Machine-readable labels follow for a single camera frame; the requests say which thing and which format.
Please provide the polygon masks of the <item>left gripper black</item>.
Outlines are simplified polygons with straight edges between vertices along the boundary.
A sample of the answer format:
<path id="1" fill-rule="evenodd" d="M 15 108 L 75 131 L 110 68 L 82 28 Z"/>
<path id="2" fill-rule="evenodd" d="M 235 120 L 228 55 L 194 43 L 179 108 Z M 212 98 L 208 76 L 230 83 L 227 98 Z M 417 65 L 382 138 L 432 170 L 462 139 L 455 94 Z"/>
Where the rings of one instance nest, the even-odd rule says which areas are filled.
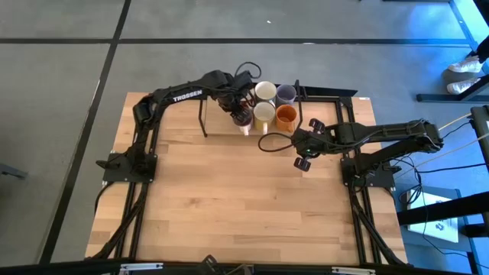
<path id="1" fill-rule="evenodd" d="M 254 78 L 249 70 L 236 72 L 234 76 L 225 74 L 228 83 L 222 88 L 217 88 L 211 92 L 211 98 L 217 101 L 220 106 L 229 106 L 230 116 L 235 119 L 241 114 L 241 103 L 244 109 L 245 117 L 252 117 L 253 109 L 249 108 L 245 102 L 245 97 L 253 97 L 251 89 L 253 88 Z"/>

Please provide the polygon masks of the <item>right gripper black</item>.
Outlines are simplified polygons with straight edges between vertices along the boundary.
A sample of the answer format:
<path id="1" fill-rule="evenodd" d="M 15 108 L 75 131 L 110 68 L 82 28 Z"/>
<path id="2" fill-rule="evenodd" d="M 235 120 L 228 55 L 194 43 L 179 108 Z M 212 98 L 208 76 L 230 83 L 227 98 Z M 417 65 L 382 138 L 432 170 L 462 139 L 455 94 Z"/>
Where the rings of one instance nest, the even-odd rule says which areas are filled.
<path id="1" fill-rule="evenodd" d="M 300 155 L 294 160 L 293 165 L 303 172 L 308 172 L 310 169 L 310 157 L 318 157 L 321 154 L 325 154 L 325 144 L 313 137 L 313 134 L 324 135 L 324 123 L 316 118 L 311 118 L 309 126 L 313 129 L 312 131 L 299 128 L 291 136 L 291 143 L 295 147 L 297 154 Z"/>

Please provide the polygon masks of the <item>purple mug white handle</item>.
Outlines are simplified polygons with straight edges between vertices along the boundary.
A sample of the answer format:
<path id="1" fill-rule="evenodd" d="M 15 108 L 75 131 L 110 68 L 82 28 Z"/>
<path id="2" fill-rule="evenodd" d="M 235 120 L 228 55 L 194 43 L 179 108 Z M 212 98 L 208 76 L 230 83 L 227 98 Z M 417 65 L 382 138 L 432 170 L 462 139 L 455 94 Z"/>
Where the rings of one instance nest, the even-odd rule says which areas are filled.
<path id="1" fill-rule="evenodd" d="M 233 119 L 233 122 L 235 125 L 238 126 L 240 132 L 244 136 L 248 136 L 249 132 L 251 130 L 251 126 L 253 125 L 253 116 L 252 117 L 245 117 L 244 114 L 244 109 L 241 111 L 240 117 Z"/>

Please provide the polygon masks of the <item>yellow mug white handle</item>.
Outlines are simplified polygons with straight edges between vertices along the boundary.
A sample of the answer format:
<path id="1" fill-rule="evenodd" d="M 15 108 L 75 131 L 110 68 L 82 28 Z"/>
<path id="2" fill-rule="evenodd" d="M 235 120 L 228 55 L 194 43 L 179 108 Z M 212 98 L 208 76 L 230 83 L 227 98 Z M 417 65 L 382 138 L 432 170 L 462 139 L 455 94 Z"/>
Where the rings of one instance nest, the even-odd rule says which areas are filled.
<path id="1" fill-rule="evenodd" d="M 275 107 L 269 102 L 259 102 L 253 110 L 254 126 L 262 134 L 267 134 L 275 119 Z"/>

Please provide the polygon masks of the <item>orange mug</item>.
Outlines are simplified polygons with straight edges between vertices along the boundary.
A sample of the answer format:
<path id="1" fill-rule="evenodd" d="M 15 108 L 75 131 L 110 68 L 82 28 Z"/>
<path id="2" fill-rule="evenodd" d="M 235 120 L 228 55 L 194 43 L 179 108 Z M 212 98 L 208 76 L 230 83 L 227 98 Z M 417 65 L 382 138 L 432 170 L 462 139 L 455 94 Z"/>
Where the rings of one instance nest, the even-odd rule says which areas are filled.
<path id="1" fill-rule="evenodd" d="M 280 131 L 293 133 L 297 111 L 292 105 L 281 105 L 276 110 L 276 126 Z"/>

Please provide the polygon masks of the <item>pale lavender mug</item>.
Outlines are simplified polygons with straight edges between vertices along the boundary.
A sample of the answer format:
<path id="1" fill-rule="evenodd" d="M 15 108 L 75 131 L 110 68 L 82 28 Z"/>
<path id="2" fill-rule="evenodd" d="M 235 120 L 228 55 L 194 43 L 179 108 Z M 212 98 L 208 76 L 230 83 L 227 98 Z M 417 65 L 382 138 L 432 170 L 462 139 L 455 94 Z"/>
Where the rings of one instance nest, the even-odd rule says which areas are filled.
<path id="1" fill-rule="evenodd" d="M 291 85 L 280 85 L 277 87 L 276 105 L 292 105 L 296 98 L 296 89 Z"/>

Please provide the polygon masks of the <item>white box with logo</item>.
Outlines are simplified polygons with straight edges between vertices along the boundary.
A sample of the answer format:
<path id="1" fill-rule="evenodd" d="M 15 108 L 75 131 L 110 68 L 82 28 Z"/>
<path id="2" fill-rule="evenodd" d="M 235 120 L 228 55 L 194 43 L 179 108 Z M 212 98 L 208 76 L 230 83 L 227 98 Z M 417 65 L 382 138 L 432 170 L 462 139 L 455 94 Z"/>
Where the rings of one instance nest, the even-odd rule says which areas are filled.
<path id="1" fill-rule="evenodd" d="M 407 209 L 420 208 L 426 205 L 450 201 L 449 198 L 422 191 L 410 190 L 407 195 Z M 458 243 L 458 219 L 448 218 L 432 222 L 417 223 L 407 226 L 407 230 L 444 241 Z"/>

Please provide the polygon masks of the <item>person's leg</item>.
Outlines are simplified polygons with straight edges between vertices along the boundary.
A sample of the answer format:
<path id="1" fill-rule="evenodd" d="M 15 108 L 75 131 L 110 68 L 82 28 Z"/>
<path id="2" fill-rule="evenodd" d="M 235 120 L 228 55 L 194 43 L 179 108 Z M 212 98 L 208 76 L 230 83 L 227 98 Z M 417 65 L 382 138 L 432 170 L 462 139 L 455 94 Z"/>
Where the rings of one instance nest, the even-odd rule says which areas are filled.
<path id="1" fill-rule="evenodd" d="M 489 36 L 479 43 L 474 56 L 478 57 L 480 63 L 484 63 L 489 58 Z"/>

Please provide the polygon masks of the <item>grey floor object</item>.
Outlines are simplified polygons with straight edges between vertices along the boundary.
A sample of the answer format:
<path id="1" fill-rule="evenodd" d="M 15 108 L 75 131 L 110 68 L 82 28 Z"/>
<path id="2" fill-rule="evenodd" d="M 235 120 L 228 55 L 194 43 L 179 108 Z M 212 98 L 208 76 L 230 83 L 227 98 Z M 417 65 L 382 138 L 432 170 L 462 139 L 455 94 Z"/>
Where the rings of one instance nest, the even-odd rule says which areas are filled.
<path id="1" fill-rule="evenodd" d="M 3 164 L 3 163 L 0 163 L 0 174 L 6 175 L 6 176 L 13 176 L 13 177 L 16 177 L 16 178 L 21 179 L 21 180 L 25 179 L 28 175 L 27 172 L 18 170 L 14 167 L 11 167 L 11 166 Z"/>

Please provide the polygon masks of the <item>black aluminium cross rail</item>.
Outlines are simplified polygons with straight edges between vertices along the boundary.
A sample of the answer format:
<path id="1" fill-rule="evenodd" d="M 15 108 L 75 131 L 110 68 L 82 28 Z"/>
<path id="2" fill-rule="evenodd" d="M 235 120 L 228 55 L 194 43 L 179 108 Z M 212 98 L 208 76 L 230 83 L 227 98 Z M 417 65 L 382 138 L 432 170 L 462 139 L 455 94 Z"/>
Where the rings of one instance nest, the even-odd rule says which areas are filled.
<path id="1" fill-rule="evenodd" d="M 341 98 L 340 97 L 322 97 L 322 96 L 308 96 L 304 97 L 302 96 L 300 99 L 301 102 L 328 102 L 328 103 L 334 103 L 334 102 L 340 102 Z"/>

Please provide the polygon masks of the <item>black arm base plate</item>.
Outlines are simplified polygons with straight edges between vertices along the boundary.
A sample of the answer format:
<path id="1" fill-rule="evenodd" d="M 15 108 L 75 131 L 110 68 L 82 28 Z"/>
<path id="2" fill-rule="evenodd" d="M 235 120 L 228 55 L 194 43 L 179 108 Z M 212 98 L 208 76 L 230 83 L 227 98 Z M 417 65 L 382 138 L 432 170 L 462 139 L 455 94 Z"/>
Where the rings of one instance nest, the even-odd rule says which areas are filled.
<path id="1" fill-rule="evenodd" d="M 374 168 L 373 171 L 360 176 L 355 172 L 355 162 L 352 158 L 342 158 L 340 164 L 343 183 L 353 187 L 394 188 L 393 174 L 400 170 L 399 167 L 391 167 L 389 164 L 383 163 Z"/>
<path id="2" fill-rule="evenodd" d="M 124 153 L 110 153 L 107 160 L 98 160 L 96 163 L 104 170 L 103 180 L 107 182 L 152 183 L 155 177 L 158 156 L 147 154 L 145 156 L 147 168 L 137 171 Z"/>

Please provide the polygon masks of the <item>black aluminium frame rail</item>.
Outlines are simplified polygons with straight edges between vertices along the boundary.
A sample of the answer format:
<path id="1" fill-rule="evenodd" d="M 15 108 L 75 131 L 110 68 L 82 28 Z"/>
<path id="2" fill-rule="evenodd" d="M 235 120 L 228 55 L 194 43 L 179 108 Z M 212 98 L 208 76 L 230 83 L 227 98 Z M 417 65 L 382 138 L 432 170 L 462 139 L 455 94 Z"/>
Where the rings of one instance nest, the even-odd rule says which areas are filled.
<path id="1" fill-rule="evenodd" d="M 362 229 L 364 228 L 367 230 L 367 239 L 369 240 L 373 263 L 381 264 L 381 249 L 377 245 L 375 239 L 371 236 L 371 233 L 368 231 L 369 228 L 374 228 L 374 216 L 371 208 L 369 192 L 366 187 L 361 187 L 358 190 L 362 197 L 363 205 L 361 205 L 357 197 L 357 191 L 355 190 L 353 160 L 349 157 L 348 153 L 343 154 L 341 165 L 344 184 L 348 188 L 348 197 L 351 204 L 351 215 L 355 230 L 355 243 L 357 245 L 359 263 L 360 265 L 368 263 L 368 250 L 365 248 L 364 237 L 362 234 Z"/>
<path id="2" fill-rule="evenodd" d="M 135 198 L 134 195 L 136 194 L 137 185 L 138 185 L 137 183 L 129 183 L 128 191 L 125 199 L 124 210 L 122 213 L 122 219 L 125 219 L 129 215 L 129 212 L 135 207 L 136 202 L 139 200 L 139 198 L 141 198 L 141 204 L 139 210 L 129 224 L 131 226 L 132 231 L 130 234 L 128 257 L 131 259 L 135 259 L 137 256 L 138 245 L 141 236 L 141 229 L 143 225 L 144 210 L 145 210 L 148 191 L 150 189 L 149 183 L 142 183 L 138 197 Z"/>

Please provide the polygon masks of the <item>silver metal bracket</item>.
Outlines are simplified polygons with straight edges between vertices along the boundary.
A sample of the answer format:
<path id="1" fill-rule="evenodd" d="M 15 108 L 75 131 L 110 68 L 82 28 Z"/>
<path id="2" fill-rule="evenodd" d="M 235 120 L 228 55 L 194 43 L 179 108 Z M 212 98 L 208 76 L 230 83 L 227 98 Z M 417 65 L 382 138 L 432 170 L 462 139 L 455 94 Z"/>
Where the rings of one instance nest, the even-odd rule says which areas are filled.
<path id="1" fill-rule="evenodd" d="M 119 274 L 128 275 L 131 272 L 145 271 L 145 270 L 160 270 L 164 267 L 163 263 L 132 263 L 122 264 L 120 266 Z"/>
<path id="2" fill-rule="evenodd" d="M 376 275 L 376 270 L 357 267 L 332 267 L 332 273 L 340 275 Z"/>

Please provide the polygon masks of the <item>black table leg frame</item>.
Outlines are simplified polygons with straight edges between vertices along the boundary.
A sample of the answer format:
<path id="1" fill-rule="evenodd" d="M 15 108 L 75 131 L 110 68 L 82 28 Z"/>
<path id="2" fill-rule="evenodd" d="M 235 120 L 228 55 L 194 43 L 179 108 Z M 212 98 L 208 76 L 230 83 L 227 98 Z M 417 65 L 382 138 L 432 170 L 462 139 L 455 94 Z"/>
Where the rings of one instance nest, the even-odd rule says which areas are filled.
<path id="1" fill-rule="evenodd" d="M 489 103 L 489 95 L 479 95 L 479 93 L 489 90 L 489 75 L 475 77 L 480 80 L 459 95 L 447 94 L 418 94 L 418 102 L 454 102 L 454 103 Z"/>

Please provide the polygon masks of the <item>black desk frame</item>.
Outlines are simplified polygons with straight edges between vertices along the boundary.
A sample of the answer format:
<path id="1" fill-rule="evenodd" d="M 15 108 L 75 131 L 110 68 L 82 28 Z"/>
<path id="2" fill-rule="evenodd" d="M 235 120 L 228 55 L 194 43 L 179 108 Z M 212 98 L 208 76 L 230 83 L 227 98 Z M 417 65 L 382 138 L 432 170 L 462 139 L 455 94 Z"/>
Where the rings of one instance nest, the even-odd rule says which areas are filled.
<path id="1" fill-rule="evenodd" d="M 448 218 L 461 218 L 467 215 L 482 214 L 484 222 L 469 225 L 467 228 L 458 221 L 459 233 L 469 238 L 489 237 L 489 192 L 482 192 L 447 202 L 426 205 L 420 208 L 405 210 L 397 213 L 400 225 L 432 222 Z"/>

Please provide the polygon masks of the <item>black upright post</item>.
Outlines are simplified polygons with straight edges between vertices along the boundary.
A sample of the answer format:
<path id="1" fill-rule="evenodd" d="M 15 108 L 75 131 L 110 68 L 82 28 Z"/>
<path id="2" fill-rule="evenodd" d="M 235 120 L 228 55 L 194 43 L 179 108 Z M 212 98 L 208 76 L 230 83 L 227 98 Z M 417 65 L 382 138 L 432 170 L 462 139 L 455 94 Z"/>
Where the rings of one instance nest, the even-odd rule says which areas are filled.
<path id="1" fill-rule="evenodd" d="M 489 171 L 489 105 L 471 108 L 471 124 Z"/>

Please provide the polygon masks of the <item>black overhead frame beam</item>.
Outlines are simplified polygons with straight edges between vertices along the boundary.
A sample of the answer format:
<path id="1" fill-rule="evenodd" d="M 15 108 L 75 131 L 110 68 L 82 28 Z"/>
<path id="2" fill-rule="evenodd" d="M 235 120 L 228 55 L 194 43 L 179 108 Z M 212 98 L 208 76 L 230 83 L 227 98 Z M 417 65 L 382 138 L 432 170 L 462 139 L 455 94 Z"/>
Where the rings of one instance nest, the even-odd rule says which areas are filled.
<path id="1" fill-rule="evenodd" d="M 163 263 L 160 270 L 131 272 L 128 275 L 340 275 L 332 267 L 357 267 L 376 270 L 376 275 L 473 275 L 469 273 L 430 270 L 410 266 L 362 264 L 360 266 L 280 265 L 280 264 L 217 264 L 203 261 L 136 262 L 126 258 L 108 260 L 81 260 L 50 264 L 0 267 L 0 275 L 124 275 L 119 274 L 122 264 Z"/>

